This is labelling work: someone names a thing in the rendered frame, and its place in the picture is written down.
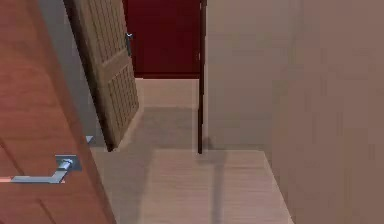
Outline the tan panelled wooden door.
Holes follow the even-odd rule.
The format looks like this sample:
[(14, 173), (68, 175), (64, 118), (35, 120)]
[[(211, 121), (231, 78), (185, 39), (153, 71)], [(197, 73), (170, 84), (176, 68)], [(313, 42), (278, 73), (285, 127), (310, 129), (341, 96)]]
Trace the tan panelled wooden door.
[(122, 0), (63, 0), (106, 148), (120, 145), (139, 109)]

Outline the reddish brown wooden door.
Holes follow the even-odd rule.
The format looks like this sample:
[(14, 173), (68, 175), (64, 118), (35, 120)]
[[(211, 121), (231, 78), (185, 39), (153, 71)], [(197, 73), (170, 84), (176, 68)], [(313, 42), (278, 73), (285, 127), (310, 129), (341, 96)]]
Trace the reddish brown wooden door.
[(82, 170), (62, 184), (0, 183), (0, 224), (117, 224), (37, 0), (0, 0), (0, 177)]

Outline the dark brown door frame post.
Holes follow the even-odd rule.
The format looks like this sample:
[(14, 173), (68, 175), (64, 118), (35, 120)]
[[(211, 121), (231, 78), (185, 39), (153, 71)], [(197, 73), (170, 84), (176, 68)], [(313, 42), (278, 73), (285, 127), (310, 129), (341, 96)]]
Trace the dark brown door frame post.
[(206, 37), (206, 7), (208, 0), (200, 0), (200, 75), (198, 98), (198, 136), (197, 153), (203, 154), (203, 123), (204, 123), (204, 81), (205, 81), (205, 37)]

